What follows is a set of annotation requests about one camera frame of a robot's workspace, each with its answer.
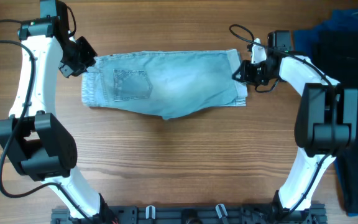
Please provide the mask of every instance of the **light blue denim shorts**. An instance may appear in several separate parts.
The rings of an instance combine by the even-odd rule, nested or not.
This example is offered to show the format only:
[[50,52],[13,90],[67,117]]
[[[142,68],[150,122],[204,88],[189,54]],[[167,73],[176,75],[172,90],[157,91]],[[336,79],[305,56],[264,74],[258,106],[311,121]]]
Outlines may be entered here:
[[172,119],[213,106],[245,106],[247,87],[231,79],[232,50],[106,55],[83,74],[82,102]]

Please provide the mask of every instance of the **dark blue cloth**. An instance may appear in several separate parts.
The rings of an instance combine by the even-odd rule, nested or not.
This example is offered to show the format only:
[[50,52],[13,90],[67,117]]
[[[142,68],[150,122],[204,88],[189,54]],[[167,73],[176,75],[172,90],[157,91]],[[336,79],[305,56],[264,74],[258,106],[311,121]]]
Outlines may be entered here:
[[312,46],[319,42],[319,33],[324,30],[358,32],[358,9],[334,10],[330,20],[313,29],[293,32],[295,50],[312,58]]
[[[306,53],[311,59],[312,62],[315,63],[317,66],[318,64],[322,64],[324,63],[324,60],[330,60],[329,56],[327,55],[327,57],[319,57],[316,58],[316,61],[313,60],[313,54],[316,55],[316,49],[324,49],[323,45],[320,45],[320,41],[321,41],[321,34],[325,33],[327,35],[327,31],[329,32],[358,32],[358,9],[349,9],[349,10],[335,10],[333,11],[332,17],[330,20],[328,21],[324,21],[322,24],[316,26],[313,29],[310,30],[296,30],[294,31],[294,43],[295,43],[295,50],[299,51],[299,52],[304,52]],[[340,38],[341,35],[336,34],[336,40],[337,38]],[[331,54],[330,50],[332,50],[332,47],[329,46],[329,43],[332,43],[333,40],[331,40],[330,42],[325,42],[324,44],[326,45],[326,49],[324,53],[320,52],[321,54]],[[335,66],[340,66],[341,62],[345,61],[342,59],[337,59],[337,64]],[[342,74],[345,73],[344,71],[340,71],[341,69],[337,69],[337,76],[340,76],[341,72]],[[350,78],[350,76],[343,76],[343,77],[333,77],[338,79],[339,81],[341,81],[340,78]],[[353,83],[355,85],[357,85],[358,87],[358,80],[353,79],[352,80],[348,80],[349,83]],[[345,179],[349,178],[348,176],[344,176],[347,175],[346,173],[348,173],[349,171],[345,171],[343,169],[343,166],[340,166],[341,164],[338,163],[338,159],[335,162],[335,168],[336,168],[336,172],[339,178],[339,182],[341,183],[341,187],[342,190],[344,191],[344,194],[349,194],[348,191],[351,191],[350,189],[346,188],[346,184],[345,184]],[[354,213],[351,211],[347,211],[347,214],[350,217],[353,216],[358,216],[358,213]]]

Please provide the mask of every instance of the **wooden table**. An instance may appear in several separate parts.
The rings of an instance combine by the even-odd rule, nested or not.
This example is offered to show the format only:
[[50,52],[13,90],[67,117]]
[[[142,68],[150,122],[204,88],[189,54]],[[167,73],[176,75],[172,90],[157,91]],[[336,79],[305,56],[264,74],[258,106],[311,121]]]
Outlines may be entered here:
[[[244,57],[246,43],[227,29],[233,23],[266,42],[270,31],[310,28],[327,19],[332,9],[358,7],[358,1],[323,0],[67,3],[77,20],[76,36],[85,36],[99,55],[236,48]],[[35,0],[0,1],[0,19],[38,16]],[[17,28],[0,25],[0,39],[16,40]],[[0,44],[0,119],[13,104],[21,60],[20,48]],[[267,203],[296,155],[293,127],[300,97],[285,83],[269,94],[249,88],[244,108],[206,109],[170,121],[87,108],[80,94],[81,77],[58,74],[58,118],[77,142],[78,167],[110,205]],[[10,164],[4,183],[12,193],[39,185],[19,176]],[[346,217],[338,192],[331,166],[314,200],[326,204],[329,223],[358,223],[358,217]],[[50,210],[61,205],[50,189],[20,199],[0,193],[0,223],[48,223]]]

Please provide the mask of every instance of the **black cable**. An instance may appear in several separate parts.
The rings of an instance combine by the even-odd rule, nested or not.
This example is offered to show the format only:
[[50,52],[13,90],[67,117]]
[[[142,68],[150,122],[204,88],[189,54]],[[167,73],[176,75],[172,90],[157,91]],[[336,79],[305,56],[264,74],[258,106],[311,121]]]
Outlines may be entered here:
[[274,84],[272,85],[272,87],[269,89],[269,90],[258,90],[258,87],[260,86],[260,85],[257,85],[257,86],[255,86],[255,91],[257,92],[257,93],[270,93],[271,91],[273,91],[275,88],[276,88],[276,86],[277,86],[277,84],[280,82],[280,79],[278,78],[278,79],[276,79],[276,81],[274,82]]
[[[248,33],[251,34],[251,37],[252,37],[252,40],[249,40],[249,39],[246,39],[244,37],[241,37],[240,35],[236,34],[232,28],[233,27],[239,27],[241,29],[244,29],[245,31],[247,31]],[[254,37],[251,33],[251,31],[247,28],[245,28],[244,26],[241,26],[241,25],[237,25],[237,24],[233,24],[229,27],[229,31],[231,34],[233,34],[234,36],[236,36],[238,39],[241,39],[245,42],[248,42],[250,44],[255,44],[256,46],[259,46],[259,47],[263,47],[265,49],[269,49],[269,50],[273,50],[274,52],[276,53],[280,53],[282,55],[285,55],[287,57],[291,57],[307,66],[309,66],[310,68],[312,68],[320,77],[322,80],[324,80],[328,87],[329,87],[329,94],[331,95],[331,109],[332,109],[332,117],[331,117],[331,150],[318,162],[317,164],[317,169],[316,171],[314,172],[314,175],[312,177],[312,180],[308,186],[308,188],[306,189],[306,191],[302,194],[301,196],[301,199],[299,199],[299,201],[295,204],[295,206],[288,212],[286,213],[286,215],[284,215],[283,217],[281,217],[281,220],[287,216],[289,216],[291,213],[293,213],[298,207],[299,205],[304,201],[304,199],[307,197],[310,189],[312,188],[317,176],[318,176],[318,173],[320,172],[320,169],[321,169],[321,166],[323,165],[323,162],[327,159],[328,156],[331,156],[335,150],[335,125],[336,125],[336,106],[337,106],[337,101],[336,101],[336,92],[335,92],[335,88],[333,87],[333,85],[331,84],[331,82],[327,79],[326,75],[321,73],[320,70],[318,68],[316,68],[314,65],[312,65],[311,63],[307,62],[306,60],[302,60],[294,55],[291,55],[291,54],[288,54],[286,52],[283,52],[281,50],[277,50],[273,47],[269,47],[269,46],[266,46],[266,45],[263,45],[263,44],[260,44],[260,43],[256,43],[254,42]]]
[[[0,20],[0,23],[3,23],[3,22],[14,22],[14,23],[18,23],[18,24],[22,24],[22,21],[17,21],[17,20],[14,20],[14,19],[1,19]],[[25,100],[24,100],[24,104],[23,104],[23,110],[22,110],[22,113],[16,123],[16,125],[14,126],[14,129],[11,133],[11,135],[9,136],[7,142],[6,142],[6,145],[4,147],[4,150],[2,151],[2,154],[1,154],[1,158],[0,158],[0,191],[3,195],[9,197],[9,198],[21,198],[21,197],[26,197],[44,187],[47,187],[47,186],[56,186],[58,188],[58,190],[60,190],[62,192],[62,194],[67,198],[67,200],[78,210],[78,212],[84,216],[84,218],[92,223],[92,220],[90,218],[88,218],[86,216],[86,214],[80,209],[80,207],[78,205],[76,205],[76,203],[73,201],[73,199],[70,198],[70,196],[67,194],[67,192],[65,191],[65,189],[58,183],[46,183],[46,184],[42,184],[26,193],[23,193],[23,194],[10,194],[9,192],[7,192],[4,188],[4,185],[2,183],[2,170],[3,170],[3,167],[4,167],[4,162],[5,162],[5,158],[6,158],[6,155],[7,155],[7,152],[9,151],[9,148],[12,144],[12,141],[14,139],[14,137],[17,136],[17,133],[20,131],[20,127],[22,125],[22,122],[24,120],[24,116],[30,106],[30,97],[31,97],[31,93],[32,93],[32,87],[34,85],[34,77],[35,77],[35,58],[34,58],[34,55],[32,54],[31,50],[26,47],[25,45],[21,44],[20,42],[16,42],[16,41],[13,41],[13,40],[0,40],[0,44],[14,44],[14,45],[17,45],[19,47],[22,47],[28,54],[29,54],[29,57],[30,57],[30,61],[31,61],[31,70],[30,70],[30,80],[29,80],[29,86],[27,87],[27,93],[25,95]]]
[[253,33],[251,32],[251,30],[247,29],[246,27],[244,27],[244,26],[242,26],[242,25],[233,24],[233,25],[231,25],[231,26],[229,27],[229,30],[230,30],[231,34],[233,34],[234,36],[236,36],[238,39],[248,42],[248,41],[247,41],[248,39],[243,38],[243,37],[241,37],[240,35],[238,35],[238,34],[236,34],[235,32],[233,32],[233,31],[232,31],[232,28],[233,28],[233,27],[240,27],[241,29],[247,31],[247,32],[249,33],[249,35],[251,35],[252,41],[255,40],[255,37],[254,37]]
[[74,23],[74,31],[71,32],[71,33],[69,33],[69,34],[68,34],[68,37],[73,37],[74,34],[75,34],[75,32],[77,31],[77,24],[76,24],[76,22],[75,22],[75,17],[74,17],[73,11],[72,11],[71,8],[68,7],[68,6],[67,6],[67,9],[70,11],[71,17],[73,18],[73,23]]

